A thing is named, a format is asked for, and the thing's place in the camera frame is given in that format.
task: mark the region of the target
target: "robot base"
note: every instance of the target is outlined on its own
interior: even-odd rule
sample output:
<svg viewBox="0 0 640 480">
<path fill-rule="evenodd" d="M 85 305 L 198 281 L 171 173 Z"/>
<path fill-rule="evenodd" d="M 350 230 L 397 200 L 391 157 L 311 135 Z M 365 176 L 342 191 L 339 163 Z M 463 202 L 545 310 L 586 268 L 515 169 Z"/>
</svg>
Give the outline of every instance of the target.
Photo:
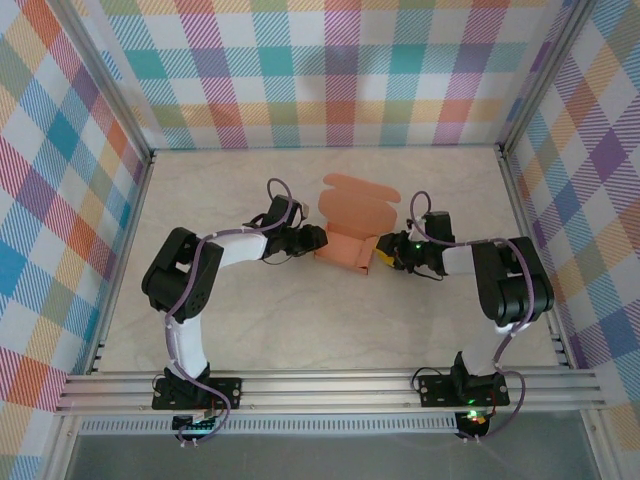
<svg viewBox="0 0 640 480">
<path fill-rule="evenodd" d="M 422 375 L 418 377 L 418 393 L 422 407 L 497 407 L 509 405 L 509 392 L 502 375 L 492 385 L 468 389 L 461 398 L 449 375 Z"/>
<path fill-rule="evenodd" d="M 231 409 L 240 407 L 242 395 L 241 378 L 210 378 L 209 365 L 197 378 L 198 382 L 208 385 L 223 393 L 231 403 Z M 153 389 L 155 391 L 151 408 L 153 410 L 220 410 L 225 404 L 217 396 L 196 387 L 191 382 L 175 375 L 168 368 L 164 369 L 165 378 L 158 378 Z"/>
</svg>

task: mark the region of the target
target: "colorful plaid pattern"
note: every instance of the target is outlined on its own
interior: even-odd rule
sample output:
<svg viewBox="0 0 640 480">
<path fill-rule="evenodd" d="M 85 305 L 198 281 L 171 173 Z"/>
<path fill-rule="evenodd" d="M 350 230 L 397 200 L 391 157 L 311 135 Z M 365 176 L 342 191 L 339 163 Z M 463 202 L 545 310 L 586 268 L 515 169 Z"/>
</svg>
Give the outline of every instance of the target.
<svg viewBox="0 0 640 480">
<path fill-rule="evenodd" d="M 0 479 L 31 479 L 142 163 L 45 1 L 0 12 Z"/>
<path fill-rule="evenodd" d="M 520 87 L 520 91 L 518 92 L 518 97 L 516 98 L 516 101 L 513 102 L 513 105 L 511 106 L 511 110 L 509 111 L 509 115 L 507 116 L 507 121 L 502 127 L 502 131 L 498 136 L 497 143 L 502 144 L 506 140 L 507 135 L 509 134 L 509 132 L 511 131 L 511 128 L 513 127 L 513 122 L 518 117 L 518 114 L 522 109 L 524 101 L 531 93 L 531 90 L 533 88 L 533 83 L 538 77 L 540 70 L 547 63 L 549 59 L 549 54 L 551 53 L 551 49 L 556 43 L 556 41 L 558 40 L 558 37 L 560 36 L 560 34 L 562 33 L 565 23 L 569 18 L 569 14 L 575 7 L 576 3 L 577 3 L 577 0 L 563 0 L 562 7 L 560 7 L 560 12 L 556 15 L 556 18 L 553 24 L 551 25 L 551 28 L 547 32 L 547 36 L 545 37 L 544 42 L 542 43 L 542 47 L 540 48 L 540 51 L 536 55 L 536 59 L 531 65 L 531 68 L 529 69 L 529 73 L 527 74 L 525 81 L 522 83 L 522 86 Z"/>
<path fill-rule="evenodd" d="M 172 149 L 493 144 L 558 6 L 100 0 L 101 35 L 89 2 L 76 8 L 114 76 L 137 79 L 123 84 L 150 143 Z"/>
<path fill-rule="evenodd" d="M 599 0 L 513 168 L 562 321 L 640 472 L 640 2 Z"/>
</svg>

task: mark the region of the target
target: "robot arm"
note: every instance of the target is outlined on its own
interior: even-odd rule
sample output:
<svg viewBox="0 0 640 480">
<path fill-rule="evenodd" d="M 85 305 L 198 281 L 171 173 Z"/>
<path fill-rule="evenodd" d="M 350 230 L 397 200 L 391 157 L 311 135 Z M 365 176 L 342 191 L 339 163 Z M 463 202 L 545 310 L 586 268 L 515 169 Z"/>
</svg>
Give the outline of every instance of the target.
<svg viewBox="0 0 640 480">
<path fill-rule="evenodd" d="M 447 212 L 427 213 L 419 221 L 429 237 L 455 244 Z M 443 246 L 421 240 L 423 237 L 418 236 L 411 220 L 407 220 L 407 227 L 408 230 L 380 238 L 376 248 L 385 262 L 408 273 L 416 273 L 417 268 L 424 266 L 442 277 L 474 275 L 482 311 L 494 322 L 458 353 L 450 375 L 455 396 L 464 404 L 486 400 L 487 394 L 492 393 L 508 403 L 508 397 L 500 395 L 504 378 L 496 371 L 493 358 L 505 337 L 523 321 L 529 309 L 529 295 L 520 263 L 506 245 L 482 241 L 464 246 Z M 520 237 L 510 239 L 510 242 L 522 254 L 533 284 L 533 315 L 521 326 L 521 331 L 553 307 L 554 295 L 531 239 Z"/>
<path fill-rule="evenodd" d="M 258 215 L 245 227 L 264 229 L 276 224 L 286 214 L 288 205 L 287 197 L 274 197 L 269 211 Z M 322 228 L 300 226 L 306 219 L 305 208 L 293 200 L 289 218 L 275 228 L 216 237 L 215 243 L 204 243 L 197 262 L 194 257 L 201 239 L 185 228 L 176 228 L 169 234 L 144 276 L 142 291 L 149 297 L 151 306 L 162 312 L 164 317 L 185 292 L 191 270 L 197 263 L 193 287 L 166 324 L 167 346 L 173 360 L 189 377 L 202 383 L 209 376 L 209 364 L 202 346 L 201 312 L 209 301 L 220 268 L 248 260 L 262 260 L 280 251 L 297 257 L 327 244 Z M 301 221 L 293 227 L 298 211 Z M 170 362 L 165 369 L 172 398 L 179 398 L 183 408 L 210 405 L 207 393 L 188 382 L 175 363 Z"/>
</svg>

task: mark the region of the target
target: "marble-pattern floor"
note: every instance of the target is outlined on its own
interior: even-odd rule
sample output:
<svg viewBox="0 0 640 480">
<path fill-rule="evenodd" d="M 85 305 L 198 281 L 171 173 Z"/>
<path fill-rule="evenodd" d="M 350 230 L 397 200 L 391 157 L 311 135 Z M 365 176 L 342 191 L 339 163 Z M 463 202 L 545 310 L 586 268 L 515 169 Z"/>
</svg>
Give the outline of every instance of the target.
<svg viewBox="0 0 640 480">
<path fill-rule="evenodd" d="M 324 226 L 316 206 L 329 172 L 399 190 L 396 230 L 413 193 L 426 189 L 434 210 L 450 212 L 458 240 L 518 233 L 491 148 L 162 152 L 100 370 L 165 366 L 163 325 L 140 283 L 171 229 L 204 234 L 239 226 L 269 207 L 265 182 L 272 176 L 309 204 L 309 222 Z M 203 341 L 214 370 L 442 367 L 483 328 L 492 325 L 472 277 L 433 282 L 375 256 L 369 276 L 361 276 L 307 255 L 280 266 L 246 262 L 221 270 L 204 312 Z M 555 364 L 546 322 L 518 336 L 503 358 L 511 366 Z"/>
</svg>

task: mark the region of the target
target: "checkered fabric backdrop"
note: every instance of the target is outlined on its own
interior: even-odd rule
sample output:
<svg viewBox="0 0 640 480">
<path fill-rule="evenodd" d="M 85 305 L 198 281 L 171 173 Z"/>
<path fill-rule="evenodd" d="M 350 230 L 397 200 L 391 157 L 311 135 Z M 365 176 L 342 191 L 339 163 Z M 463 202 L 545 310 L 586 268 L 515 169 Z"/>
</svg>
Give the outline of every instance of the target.
<svg viewBox="0 0 640 480">
<path fill-rule="evenodd" d="M 599 0 L 512 167 L 562 321 L 640 474 L 640 0 Z"/>
<path fill-rule="evenodd" d="M 536 78 L 538 77 L 538 74 L 540 73 L 540 70 L 547 63 L 549 54 L 552 51 L 552 47 L 556 43 L 556 40 L 558 40 L 558 37 L 560 36 L 560 34 L 562 33 L 562 29 L 564 28 L 566 21 L 569 18 L 569 14 L 573 10 L 577 2 L 578 0 L 562 1 L 562 6 L 560 7 L 560 11 L 556 15 L 556 18 L 553 21 L 551 28 L 547 32 L 547 36 L 545 37 L 544 42 L 542 43 L 542 47 L 540 47 L 540 50 L 538 51 L 538 55 L 536 55 L 536 59 L 531 64 L 529 73 L 527 73 L 527 76 L 524 82 L 522 83 L 522 86 L 520 87 L 520 91 L 518 92 L 518 97 L 516 98 L 516 100 L 513 102 L 513 105 L 511 106 L 509 115 L 507 115 L 507 120 L 503 125 L 502 130 L 500 131 L 500 135 L 498 135 L 498 139 L 496 143 L 502 144 L 506 140 L 507 135 L 511 131 L 511 127 L 513 126 L 514 120 L 518 117 L 518 114 L 520 114 L 520 111 L 522 110 L 524 101 L 531 93 L 534 80 L 536 80 Z"/>
<path fill-rule="evenodd" d="M 44 0 L 0 0 L 0 65 L 0 479 L 31 479 L 142 163 Z"/>
<path fill-rule="evenodd" d="M 74 0 L 172 149 L 493 144 L 561 3 Z"/>
</svg>

